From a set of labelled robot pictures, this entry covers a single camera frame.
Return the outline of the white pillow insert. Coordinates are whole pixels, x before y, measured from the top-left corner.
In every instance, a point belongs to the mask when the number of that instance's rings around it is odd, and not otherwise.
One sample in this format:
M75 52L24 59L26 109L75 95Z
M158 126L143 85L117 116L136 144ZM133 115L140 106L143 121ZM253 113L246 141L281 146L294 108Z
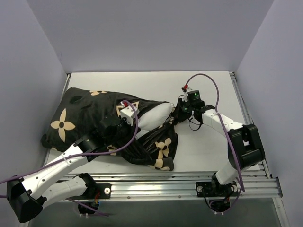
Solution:
M172 103L162 103L144 113L138 121L141 130L151 131L162 125L173 109Z

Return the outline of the black pillowcase with beige flowers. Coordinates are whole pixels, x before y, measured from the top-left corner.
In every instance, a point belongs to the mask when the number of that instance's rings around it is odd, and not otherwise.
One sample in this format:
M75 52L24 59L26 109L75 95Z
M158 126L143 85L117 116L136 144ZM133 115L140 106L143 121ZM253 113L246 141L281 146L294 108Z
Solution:
M41 138L42 146L65 152L76 140L94 129L108 115L120 117L117 106L121 101L139 102L138 119L147 111L167 101L146 100L133 95L101 91L83 90L72 87L64 94L46 133ZM159 127L145 131L138 127L134 142L123 151L122 142L109 144L106 152L112 156L122 157L135 165L145 165L162 171L174 169L174 158L178 146L178 135L175 132L175 107L166 121Z

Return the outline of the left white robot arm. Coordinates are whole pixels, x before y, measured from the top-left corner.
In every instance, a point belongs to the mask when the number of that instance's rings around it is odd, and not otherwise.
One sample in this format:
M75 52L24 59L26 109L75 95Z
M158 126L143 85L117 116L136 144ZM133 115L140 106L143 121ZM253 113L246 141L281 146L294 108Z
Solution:
M59 180L97 156L107 155L106 148L110 143L120 141L125 149L133 142L137 131L137 118L110 115L47 165L25 176L10 178L6 199L19 222L32 220L44 208L61 200L94 198L101 190L90 174L78 174L63 182Z

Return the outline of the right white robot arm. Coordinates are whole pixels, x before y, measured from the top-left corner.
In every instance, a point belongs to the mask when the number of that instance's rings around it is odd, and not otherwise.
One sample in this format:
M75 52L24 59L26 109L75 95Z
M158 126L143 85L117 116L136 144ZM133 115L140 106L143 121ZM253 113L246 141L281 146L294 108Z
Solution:
M257 127L245 125L220 114L217 106L206 105L198 90L178 98L174 117L179 122L195 119L199 128L206 125L227 139L227 164L213 174L210 189L215 195L227 190L227 185L241 178L241 173L265 159L265 152Z

